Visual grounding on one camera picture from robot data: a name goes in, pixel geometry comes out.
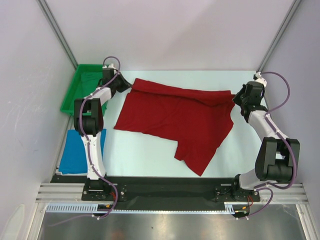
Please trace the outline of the red t shirt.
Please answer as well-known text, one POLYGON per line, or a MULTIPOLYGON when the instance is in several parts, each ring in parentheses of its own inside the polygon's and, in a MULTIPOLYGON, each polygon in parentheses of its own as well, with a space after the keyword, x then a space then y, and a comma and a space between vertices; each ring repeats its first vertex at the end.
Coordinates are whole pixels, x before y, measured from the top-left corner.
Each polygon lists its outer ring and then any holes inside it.
POLYGON ((201 176, 233 128, 233 98, 136 78, 114 129, 176 141, 175 159, 201 176))

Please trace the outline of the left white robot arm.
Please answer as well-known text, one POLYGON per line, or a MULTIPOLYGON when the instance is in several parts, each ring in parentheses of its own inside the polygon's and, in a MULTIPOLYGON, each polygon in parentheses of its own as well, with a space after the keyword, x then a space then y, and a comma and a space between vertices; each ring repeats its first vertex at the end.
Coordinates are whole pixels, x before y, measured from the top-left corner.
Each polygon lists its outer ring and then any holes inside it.
POLYGON ((132 85, 112 64, 102 66, 102 78, 89 95, 74 101, 74 129, 81 136, 84 145, 87 177, 84 191, 105 200, 110 196, 112 186, 107 182, 101 147, 104 115, 102 106, 132 85))

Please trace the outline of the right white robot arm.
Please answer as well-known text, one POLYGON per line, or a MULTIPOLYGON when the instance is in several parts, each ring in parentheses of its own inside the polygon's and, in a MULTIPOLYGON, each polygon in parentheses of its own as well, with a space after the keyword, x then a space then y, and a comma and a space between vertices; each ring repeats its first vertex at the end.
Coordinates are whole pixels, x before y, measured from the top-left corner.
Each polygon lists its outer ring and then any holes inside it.
POLYGON ((269 186, 286 190, 297 176, 300 143, 285 135, 261 104, 265 86, 260 80, 249 81, 233 98, 243 118, 261 140, 254 168, 233 179, 230 194, 237 201, 269 186))

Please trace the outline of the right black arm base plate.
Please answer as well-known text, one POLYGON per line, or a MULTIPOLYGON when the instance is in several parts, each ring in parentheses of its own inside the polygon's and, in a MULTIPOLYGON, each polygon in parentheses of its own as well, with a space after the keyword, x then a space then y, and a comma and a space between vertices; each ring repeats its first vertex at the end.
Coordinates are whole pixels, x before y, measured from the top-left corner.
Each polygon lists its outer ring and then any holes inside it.
POLYGON ((253 190, 242 189, 231 184, 220 184, 213 188, 216 202, 259 202, 259 193, 253 190))

